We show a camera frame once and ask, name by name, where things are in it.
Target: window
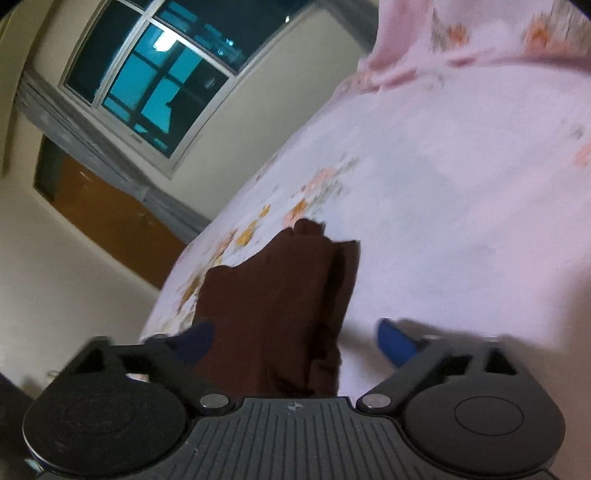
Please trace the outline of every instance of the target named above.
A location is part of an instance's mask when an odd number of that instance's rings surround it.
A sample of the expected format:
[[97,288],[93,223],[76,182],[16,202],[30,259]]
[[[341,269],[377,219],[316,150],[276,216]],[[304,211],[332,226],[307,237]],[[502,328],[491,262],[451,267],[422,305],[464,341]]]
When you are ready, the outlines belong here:
[[108,0],[64,86],[165,173],[310,0]]

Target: gray curtain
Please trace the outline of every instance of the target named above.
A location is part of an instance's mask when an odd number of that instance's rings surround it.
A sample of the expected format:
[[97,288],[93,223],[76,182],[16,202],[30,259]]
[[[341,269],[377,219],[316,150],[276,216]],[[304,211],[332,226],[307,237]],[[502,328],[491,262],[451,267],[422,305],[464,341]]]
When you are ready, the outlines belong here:
[[38,73],[25,70],[15,104],[47,138],[94,174],[139,200],[183,242],[209,220],[163,192]]
[[378,35],[378,7],[370,0],[317,0],[361,48],[370,53]]

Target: brown cloth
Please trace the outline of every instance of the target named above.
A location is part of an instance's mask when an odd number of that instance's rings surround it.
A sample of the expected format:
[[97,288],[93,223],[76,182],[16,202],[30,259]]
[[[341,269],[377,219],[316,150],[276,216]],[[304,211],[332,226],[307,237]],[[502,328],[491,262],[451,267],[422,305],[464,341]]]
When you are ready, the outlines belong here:
[[195,322],[210,319],[215,334],[197,374],[233,398],[335,396],[358,263],[357,242],[301,219],[243,264],[209,270]]

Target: pink blanket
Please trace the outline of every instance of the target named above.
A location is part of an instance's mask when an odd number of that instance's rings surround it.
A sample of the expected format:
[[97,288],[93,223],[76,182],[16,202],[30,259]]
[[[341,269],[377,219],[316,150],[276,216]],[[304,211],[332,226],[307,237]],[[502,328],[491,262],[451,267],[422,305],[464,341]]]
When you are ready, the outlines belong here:
[[590,50],[566,0],[382,0],[374,52],[187,247],[143,336],[306,216],[361,241],[340,394],[391,374],[380,317],[503,336],[566,417],[555,472],[587,479]]

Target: pink bedsheet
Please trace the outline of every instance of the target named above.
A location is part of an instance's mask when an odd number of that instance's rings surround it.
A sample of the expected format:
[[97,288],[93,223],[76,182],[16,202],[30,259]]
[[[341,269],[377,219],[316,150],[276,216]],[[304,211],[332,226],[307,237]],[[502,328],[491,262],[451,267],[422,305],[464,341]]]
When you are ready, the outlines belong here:
[[208,268],[306,216],[361,242],[340,393],[391,373],[380,317],[503,336],[591,471],[591,24],[566,0],[383,0],[375,51],[174,267],[142,337],[193,318]]

